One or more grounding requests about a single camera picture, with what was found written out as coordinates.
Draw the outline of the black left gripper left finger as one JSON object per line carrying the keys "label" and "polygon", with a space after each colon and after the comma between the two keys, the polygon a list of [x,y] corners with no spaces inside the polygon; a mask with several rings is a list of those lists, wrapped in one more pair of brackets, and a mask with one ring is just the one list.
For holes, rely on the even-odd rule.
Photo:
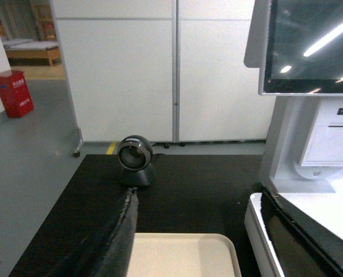
{"label": "black left gripper left finger", "polygon": [[49,276],[126,276],[137,227],[139,199],[127,188],[105,225],[84,238]]}

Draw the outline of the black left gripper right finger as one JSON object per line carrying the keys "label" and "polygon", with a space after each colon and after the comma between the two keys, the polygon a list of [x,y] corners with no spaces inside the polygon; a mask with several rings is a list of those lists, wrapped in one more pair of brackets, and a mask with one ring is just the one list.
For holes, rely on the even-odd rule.
{"label": "black left gripper right finger", "polygon": [[343,240],[264,187],[261,214],[285,276],[343,276]]}

